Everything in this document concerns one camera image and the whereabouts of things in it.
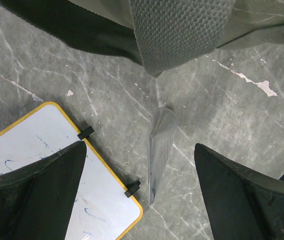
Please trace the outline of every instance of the concrete floor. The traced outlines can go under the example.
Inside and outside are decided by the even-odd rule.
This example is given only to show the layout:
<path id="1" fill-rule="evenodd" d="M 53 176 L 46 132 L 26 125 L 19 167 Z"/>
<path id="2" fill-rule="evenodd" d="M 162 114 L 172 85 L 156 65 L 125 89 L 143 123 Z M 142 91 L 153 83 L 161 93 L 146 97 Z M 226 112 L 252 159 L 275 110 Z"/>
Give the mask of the concrete floor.
<path id="1" fill-rule="evenodd" d="M 216 50 L 155 79 L 127 59 L 71 49 L 0 7 L 0 131 L 41 99 L 60 104 L 79 127 L 94 127 L 94 145 L 124 183 L 140 178 L 145 214 L 125 240 L 213 239 L 196 143 L 268 176 L 284 173 L 281 45 Z M 148 207 L 146 139 L 159 106 L 174 109 L 179 131 Z"/>

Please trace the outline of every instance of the clear plastic piece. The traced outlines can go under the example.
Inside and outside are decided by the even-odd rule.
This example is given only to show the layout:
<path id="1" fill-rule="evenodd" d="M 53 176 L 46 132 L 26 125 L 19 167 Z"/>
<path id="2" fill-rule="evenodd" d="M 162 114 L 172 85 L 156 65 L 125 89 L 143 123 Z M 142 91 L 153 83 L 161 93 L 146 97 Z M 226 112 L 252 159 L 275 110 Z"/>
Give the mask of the clear plastic piece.
<path id="1" fill-rule="evenodd" d="M 150 204 L 154 202 L 174 142 L 176 129 L 177 118 L 171 109 L 162 107 L 154 112 L 152 132 L 147 144 Z"/>

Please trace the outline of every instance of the gray mesh fabric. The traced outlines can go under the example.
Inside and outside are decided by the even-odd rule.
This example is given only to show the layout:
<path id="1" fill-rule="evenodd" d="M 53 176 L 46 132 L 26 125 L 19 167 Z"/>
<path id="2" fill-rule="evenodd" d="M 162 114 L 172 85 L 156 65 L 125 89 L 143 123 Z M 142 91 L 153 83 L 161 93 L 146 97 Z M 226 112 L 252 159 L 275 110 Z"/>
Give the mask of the gray mesh fabric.
<path id="1" fill-rule="evenodd" d="M 154 75 L 213 51 L 235 0 L 130 0 L 137 46 Z"/>
<path id="2" fill-rule="evenodd" d="M 177 129 L 175 113 L 162 107 L 153 114 L 152 132 L 147 144 L 148 187 L 152 204 L 171 152 Z"/>

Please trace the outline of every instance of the dark gray cloth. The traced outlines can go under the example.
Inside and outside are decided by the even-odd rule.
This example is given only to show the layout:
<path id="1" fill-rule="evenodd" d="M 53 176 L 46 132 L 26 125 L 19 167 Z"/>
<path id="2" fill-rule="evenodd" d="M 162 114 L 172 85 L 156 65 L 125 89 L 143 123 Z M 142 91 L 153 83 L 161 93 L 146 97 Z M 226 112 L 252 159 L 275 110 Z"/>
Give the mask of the dark gray cloth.
<path id="1" fill-rule="evenodd" d="M 235 0 L 130 0 L 143 65 L 152 75 L 213 51 Z"/>
<path id="2" fill-rule="evenodd" d="M 68 0 L 0 0 L 0 4 L 72 48 L 143 64 L 131 28 Z"/>
<path id="3" fill-rule="evenodd" d="M 237 50 L 254 47 L 263 43 L 284 44 L 284 25 L 254 30 L 219 48 L 223 50 Z"/>
<path id="4" fill-rule="evenodd" d="M 70 2 L 133 29 L 129 0 L 69 0 Z"/>

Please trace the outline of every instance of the whiteboard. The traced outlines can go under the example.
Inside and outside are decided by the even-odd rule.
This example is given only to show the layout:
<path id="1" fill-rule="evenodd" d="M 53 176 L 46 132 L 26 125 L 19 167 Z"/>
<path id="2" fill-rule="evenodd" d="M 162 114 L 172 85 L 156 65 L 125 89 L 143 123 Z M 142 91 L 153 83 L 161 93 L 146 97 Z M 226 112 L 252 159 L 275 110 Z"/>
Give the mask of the whiteboard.
<path id="1" fill-rule="evenodd" d="M 0 132 L 0 174 L 48 157 L 78 141 L 80 131 L 54 102 L 46 102 Z M 90 143 L 67 240 L 120 239 L 143 209 Z"/>

